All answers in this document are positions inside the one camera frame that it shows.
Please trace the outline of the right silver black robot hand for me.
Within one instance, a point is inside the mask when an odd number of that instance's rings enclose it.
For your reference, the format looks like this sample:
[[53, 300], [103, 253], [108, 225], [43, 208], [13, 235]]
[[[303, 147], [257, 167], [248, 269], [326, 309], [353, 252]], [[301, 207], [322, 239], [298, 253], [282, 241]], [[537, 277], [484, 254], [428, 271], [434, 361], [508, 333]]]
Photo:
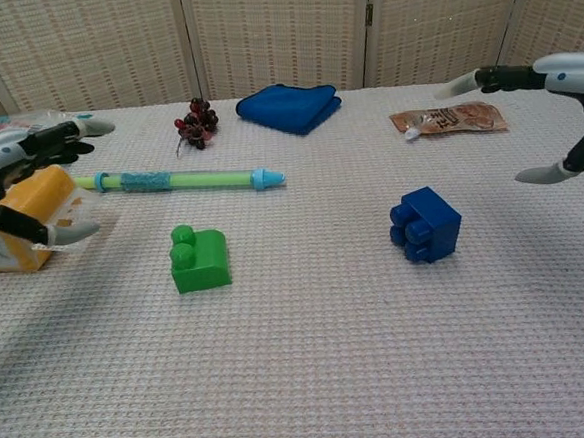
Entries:
[[[484, 93], [516, 90], [546, 90], [551, 94], [578, 100], [584, 112], [584, 52], [552, 53], [531, 65], [485, 66], [444, 84], [437, 99], [448, 99], [473, 90]], [[552, 166], [527, 168], [516, 175], [521, 183], [550, 185], [569, 180], [584, 172], [584, 136], [565, 158]]]

